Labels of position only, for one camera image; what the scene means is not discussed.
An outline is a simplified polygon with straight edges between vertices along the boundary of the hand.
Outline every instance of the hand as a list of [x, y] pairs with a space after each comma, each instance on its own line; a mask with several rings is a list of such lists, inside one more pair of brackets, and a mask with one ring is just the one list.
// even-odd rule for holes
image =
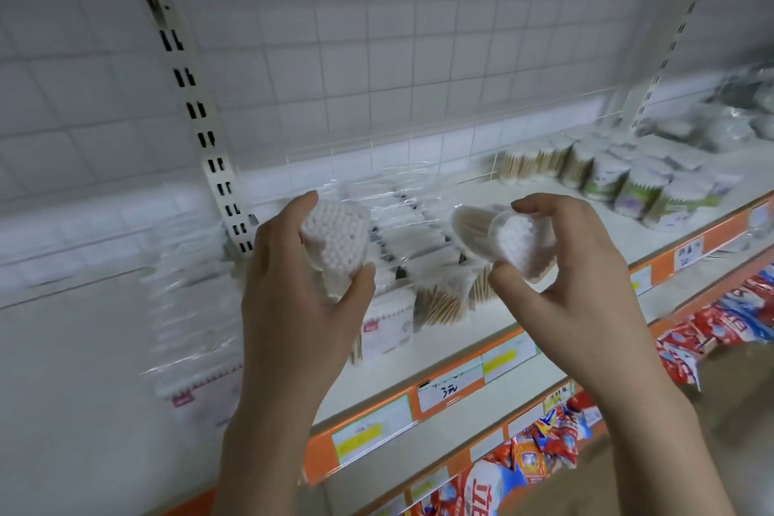
[[241, 304], [241, 408], [292, 396], [316, 412], [347, 362], [374, 295], [373, 264], [361, 268], [337, 304], [320, 293], [300, 236], [316, 204], [317, 193], [307, 192], [258, 228]]
[[550, 216], [559, 275], [543, 294], [498, 263], [489, 283], [542, 351], [608, 407], [649, 384], [669, 384], [629, 280], [628, 266], [585, 200], [533, 194], [517, 212]]

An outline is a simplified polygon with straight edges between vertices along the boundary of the store shelf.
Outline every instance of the store shelf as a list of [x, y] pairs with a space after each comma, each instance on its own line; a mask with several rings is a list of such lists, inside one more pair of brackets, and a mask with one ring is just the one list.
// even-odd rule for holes
[[[681, 271], [674, 280], [654, 288], [647, 296], [640, 298], [651, 334], [654, 338], [662, 335], [676, 322], [739, 285], [746, 277], [766, 266], [772, 259], [774, 259], [774, 234], [754, 239], [747, 250], [735, 254], [723, 254], [722, 257], [705, 258]], [[656, 310], [664, 310], [663, 315], [653, 317]], [[416, 509], [418, 502], [468, 469], [498, 444], [512, 438], [544, 416], [551, 408], [566, 400], [574, 393], [574, 389], [571, 389], [573, 387], [572, 380], [566, 380], [552, 391], [544, 392], [530, 400], [498, 424], [469, 439], [441, 460], [402, 482], [377, 501], [371, 502], [357, 512], [358, 516], [396, 516], [401, 511], [408, 511], [412, 507], [408, 514], [421, 516], [421, 511]], [[603, 432], [605, 432], [604, 423], [596, 424], [595, 436]], [[513, 496], [517, 496], [522, 491], [512, 493], [506, 501], [513, 501]], [[333, 499], [330, 488], [328, 497], [329, 501]]]
[[[638, 293], [669, 279], [675, 273], [676, 263], [690, 262], [690, 257], [676, 261], [681, 247], [701, 247], [702, 253], [709, 253], [747, 230], [751, 215], [768, 216], [774, 208], [769, 203], [774, 171], [766, 167], [772, 153], [773, 143], [760, 142], [737, 154], [716, 156], [718, 163], [748, 172], [748, 178], [730, 193], [721, 208], [700, 212], [692, 218], [681, 235], [647, 229], [604, 204], [593, 203], [629, 262]], [[537, 191], [577, 196], [557, 181], [546, 180], [520, 186], [498, 181], [470, 182], [460, 185], [454, 198], [460, 203], [484, 206], [508, 203]], [[555, 277], [556, 271], [539, 282], [536, 289], [542, 291]], [[370, 364], [344, 368], [316, 416], [304, 461], [309, 482], [324, 480], [535, 355], [501, 302], [478, 306], [469, 317], [459, 325], [426, 327], [414, 335], [411, 345]], [[496, 373], [487, 371], [493, 366], [497, 366]], [[454, 394], [431, 402], [422, 400], [422, 393], [429, 387], [450, 379], [458, 386]]]

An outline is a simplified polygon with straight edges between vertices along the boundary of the person's right hand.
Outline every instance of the person's right hand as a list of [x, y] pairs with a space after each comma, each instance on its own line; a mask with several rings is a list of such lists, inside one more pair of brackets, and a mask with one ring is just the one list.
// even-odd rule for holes
[[608, 407], [648, 385], [669, 384], [628, 266], [585, 200], [532, 194], [517, 212], [550, 216], [559, 275], [542, 294], [518, 270], [498, 262], [489, 283], [516, 321], [565, 373]]

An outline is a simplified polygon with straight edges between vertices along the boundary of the yellow stripe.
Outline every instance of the yellow stripe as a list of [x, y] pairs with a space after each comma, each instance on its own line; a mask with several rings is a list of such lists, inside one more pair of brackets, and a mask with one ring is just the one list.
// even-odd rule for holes
[[357, 433], [355, 436], [345, 440], [340, 445], [336, 446], [336, 454], [339, 455], [339, 459], [345, 455], [349, 455], [352, 451], [360, 449], [363, 445], [371, 443], [373, 439], [377, 439], [382, 436], [382, 423], [369, 426], [364, 431]]
[[504, 354], [495, 357], [493, 360], [487, 361], [484, 364], [484, 375], [490, 374], [492, 371], [502, 367], [505, 364], [511, 363], [516, 358], [516, 351], [508, 349]]

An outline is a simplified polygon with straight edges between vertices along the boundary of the person's left hand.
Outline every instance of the person's left hand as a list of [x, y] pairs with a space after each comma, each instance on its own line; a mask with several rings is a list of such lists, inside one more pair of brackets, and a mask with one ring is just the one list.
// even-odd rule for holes
[[260, 408], [266, 397], [292, 397], [316, 412], [347, 362], [374, 295], [373, 264], [359, 270], [338, 303], [320, 294], [300, 236], [316, 204], [315, 191], [298, 196], [256, 233], [241, 304], [243, 410]]

